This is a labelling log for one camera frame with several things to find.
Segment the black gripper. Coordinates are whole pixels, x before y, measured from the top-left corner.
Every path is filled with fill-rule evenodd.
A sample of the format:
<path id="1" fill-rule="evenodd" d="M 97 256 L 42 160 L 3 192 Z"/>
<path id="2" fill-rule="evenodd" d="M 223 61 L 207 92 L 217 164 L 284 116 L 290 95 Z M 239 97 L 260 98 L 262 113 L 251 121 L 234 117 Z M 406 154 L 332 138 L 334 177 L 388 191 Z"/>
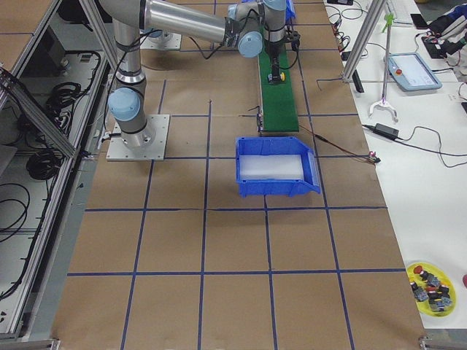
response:
<path id="1" fill-rule="evenodd" d="M 271 73 L 269 75 L 270 84 L 277 84 L 279 82 L 279 55 L 285 51 L 286 44 L 291 44 L 292 51 L 296 53 L 295 60 L 289 65 L 289 68 L 292 68 L 296 64 L 299 55 L 300 38 L 301 35 L 299 32 L 287 31 L 285 37 L 278 42 L 266 40 L 265 51 L 269 56 L 271 64 Z"/>

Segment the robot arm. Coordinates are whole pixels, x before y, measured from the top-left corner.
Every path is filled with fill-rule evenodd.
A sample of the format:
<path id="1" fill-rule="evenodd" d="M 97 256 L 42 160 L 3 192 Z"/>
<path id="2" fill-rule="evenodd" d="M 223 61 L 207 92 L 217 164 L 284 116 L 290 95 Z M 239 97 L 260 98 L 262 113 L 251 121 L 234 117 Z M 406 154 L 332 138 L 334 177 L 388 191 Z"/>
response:
<path id="1" fill-rule="evenodd" d="M 117 48 L 116 86 L 109 96 L 109 109 L 127 147 L 141 147 L 153 137 L 144 113 L 146 76 L 140 55 L 143 2 L 109 0 L 100 5 L 112 17 Z"/>
<path id="2" fill-rule="evenodd" d="M 298 46 L 300 35 L 287 30 L 286 1 L 246 1 L 229 7 L 228 15 L 219 17 L 168 1 L 143 1 L 140 5 L 140 28 L 160 29 L 182 34 L 221 47 L 235 47 L 245 58 L 262 52 L 269 57 L 270 84 L 285 81 L 286 67 L 279 56 L 285 45 Z"/>

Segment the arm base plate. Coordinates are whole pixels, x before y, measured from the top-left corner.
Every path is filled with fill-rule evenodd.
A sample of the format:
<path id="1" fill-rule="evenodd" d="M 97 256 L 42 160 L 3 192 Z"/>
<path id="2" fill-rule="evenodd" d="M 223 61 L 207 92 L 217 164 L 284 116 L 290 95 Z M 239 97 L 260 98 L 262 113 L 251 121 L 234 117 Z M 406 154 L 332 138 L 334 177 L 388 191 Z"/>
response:
<path id="1" fill-rule="evenodd" d="M 110 139 L 107 150 L 109 161 L 163 161 L 169 132 L 169 114 L 148 114 L 145 129 L 135 134 L 124 133 L 118 122 L 113 133 L 120 133 Z"/>

